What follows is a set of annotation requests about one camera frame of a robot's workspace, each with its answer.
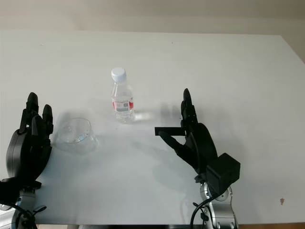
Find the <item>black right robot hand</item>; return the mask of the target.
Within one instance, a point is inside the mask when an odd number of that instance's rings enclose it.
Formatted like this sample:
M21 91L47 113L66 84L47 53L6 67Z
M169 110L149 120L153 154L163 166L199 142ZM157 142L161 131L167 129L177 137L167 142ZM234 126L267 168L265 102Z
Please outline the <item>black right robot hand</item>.
M188 89L183 92L181 115L180 127L155 127L155 135L160 136L197 174L203 174L207 165L217 158L217 151L207 127L197 120Z

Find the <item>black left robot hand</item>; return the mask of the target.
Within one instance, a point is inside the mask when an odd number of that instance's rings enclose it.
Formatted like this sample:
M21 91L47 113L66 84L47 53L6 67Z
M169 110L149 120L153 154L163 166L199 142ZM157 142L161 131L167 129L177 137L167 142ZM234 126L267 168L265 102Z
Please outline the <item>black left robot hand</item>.
M6 167L9 178L22 184L36 181L49 161L52 133L51 106L46 104L39 115L38 97L31 92L22 111L20 127L13 133L8 146Z

